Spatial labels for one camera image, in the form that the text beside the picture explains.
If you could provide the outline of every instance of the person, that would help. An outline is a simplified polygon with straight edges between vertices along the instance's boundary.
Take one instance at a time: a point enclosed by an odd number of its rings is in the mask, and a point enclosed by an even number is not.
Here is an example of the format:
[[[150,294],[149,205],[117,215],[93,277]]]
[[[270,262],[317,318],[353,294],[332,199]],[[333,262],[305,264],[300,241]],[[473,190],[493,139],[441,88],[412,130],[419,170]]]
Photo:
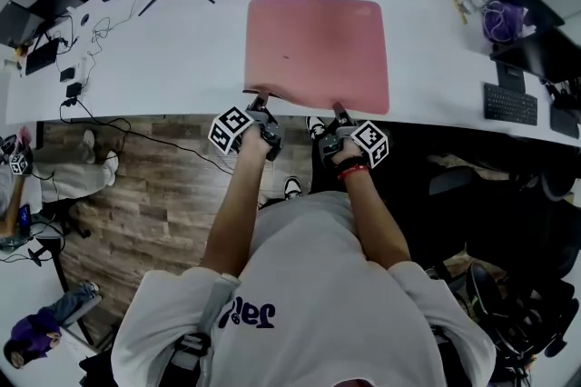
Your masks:
[[[50,306],[30,314],[12,328],[10,340],[4,346],[4,356],[16,369],[29,362],[45,358],[61,340],[61,327],[66,320],[85,303],[99,294],[96,283],[84,282],[65,293]]]
[[[18,140],[15,150],[20,146],[32,154],[27,149],[30,135],[24,128],[19,131]],[[90,130],[84,132],[82,142],[73,150],[48,147],[36,150],[34,164],[30,163],[26,175],[14,175],[6,162],[7,156],[4,165],[0,165],[0,249],[6,252],[30,240],[17,226],[21,206],[28,204],[30,212],[37,214],[43,203],[94,194],[113,185],[119,167],[113,151],[102,165],[94,163],[94,133]]]
[[[198,385],[444,387],[434,331],[453,343],[471,385],[487,385],[494,344],[447,285],[411,261],[358,146],[345,140],[338,167],[326,170],[317,150],[325,126],[312,117],[307,126],[311,194],[299,195],[295,179],[287,201],[258,212],[270,147],[256,126],[243,134],[200,265],[143,277],[113,347],[120,387],[158,385],[174,343],[207,322],[224,282],[238,287],[212,321]]]

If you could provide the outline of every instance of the desk mat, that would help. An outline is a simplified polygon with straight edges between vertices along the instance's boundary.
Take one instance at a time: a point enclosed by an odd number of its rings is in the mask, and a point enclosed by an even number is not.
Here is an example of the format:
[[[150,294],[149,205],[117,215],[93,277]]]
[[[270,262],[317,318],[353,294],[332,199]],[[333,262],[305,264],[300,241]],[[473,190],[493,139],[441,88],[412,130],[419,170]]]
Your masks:
[[[360,0],[252,0],[244,89],[291,103],[389,110],[381,8]]]

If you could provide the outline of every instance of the shoe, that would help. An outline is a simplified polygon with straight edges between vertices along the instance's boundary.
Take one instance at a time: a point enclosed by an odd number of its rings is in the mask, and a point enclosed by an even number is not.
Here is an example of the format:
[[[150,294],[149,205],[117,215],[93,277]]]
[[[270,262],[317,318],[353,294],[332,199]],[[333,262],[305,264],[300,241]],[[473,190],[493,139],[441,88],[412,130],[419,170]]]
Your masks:
[[[89,156],[86,159],[87,164],[94,164],[94,132],[92,130],[85,130],[83,135],[83,144],[89,148]]]
[[[306,119],[307,130],[309,131],[310,139],[314,140],[323,132],[325,132],[325,123],[319,119],[319,117],[314,117],[310,115]]]
[[[111,180],[107,182],[107,185],[113,185],[115,183],[115,173],[117,172],[117,169],[119,169],[119,156],[115,151],[107,153],[107,157],[103,163],[103,169],[111,171]]]
[[[292,200],[297,196],[302,196],[299,179],[296,177],[289,177],[284,183],[284,199]]]
[[[94,132],[92,130],[85,130],[83,135],[83,143],[92,150],[94,149]]]
[[[99,288],[99,285],[97,285],[94,282],[90,282],[90,281],[87,281],[87,285],[89,285],[89,287],[91,287],[91,291],[93,292],[93,296],[97,296],[99,294],[99,291],[101,290]]]

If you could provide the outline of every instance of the black keyboard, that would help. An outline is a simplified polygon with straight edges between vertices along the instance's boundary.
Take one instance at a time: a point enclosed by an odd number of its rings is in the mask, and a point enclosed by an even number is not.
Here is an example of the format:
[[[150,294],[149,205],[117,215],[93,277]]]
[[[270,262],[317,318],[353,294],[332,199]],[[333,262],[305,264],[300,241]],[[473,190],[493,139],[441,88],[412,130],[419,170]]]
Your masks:
[[[537,99],[530,94],[484,84],[484,117],[497,121],[537,125]]]
[[[58,43],[58,40],[51,40],[29,54],[26,58],[26,75],[39,71],[56,61]]]

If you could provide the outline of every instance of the floor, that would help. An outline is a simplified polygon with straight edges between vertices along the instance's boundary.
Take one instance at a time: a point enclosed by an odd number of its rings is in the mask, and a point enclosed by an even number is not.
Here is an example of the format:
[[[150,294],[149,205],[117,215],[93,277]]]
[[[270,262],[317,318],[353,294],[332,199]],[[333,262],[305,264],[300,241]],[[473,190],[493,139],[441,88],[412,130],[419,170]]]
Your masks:
[[[230,171],[233,156],[223,156],[207,140],[210,116],[130,118],[135,132],[196,150]],[[285,150],[268,162],[261,184],[261,203],[281,195],[293,174],[310,189],[310,139],[303,118],[280,118]],[[47,123],[44,145],[72,148],[85,129],[96,134],[97,161],[108,150],[119,151],[123,134],[111,127]],[[71,215],[91,237],[67,237],[61,255],[69,283],[91,280],[101,286],[101,304],[84,317],[90,334],[100,339],[123,318],[143,275],[151,269],[180,273],[200,261],[212,220],[230,176],[176,147],[129,135],[113,187],[79,201]]]

